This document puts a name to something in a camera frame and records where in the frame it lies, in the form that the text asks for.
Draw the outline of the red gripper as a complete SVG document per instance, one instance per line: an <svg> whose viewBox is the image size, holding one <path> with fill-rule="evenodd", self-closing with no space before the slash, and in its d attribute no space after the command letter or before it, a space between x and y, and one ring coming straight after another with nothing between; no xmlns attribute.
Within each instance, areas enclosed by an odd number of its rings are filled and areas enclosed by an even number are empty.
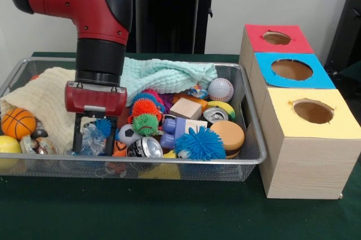
<svg viewBox="0 0 361 240"><path fill-rule="evenodd" d="M125 109L126 102L127 90L124 87L68 81L65 85L65 108L68 112L76 114L73 151L79 153L82 148L81 119L83 117L119 117ZM111 132L105 146L106 155L112 155L115 137L116 123L111 123Z"/></svg>

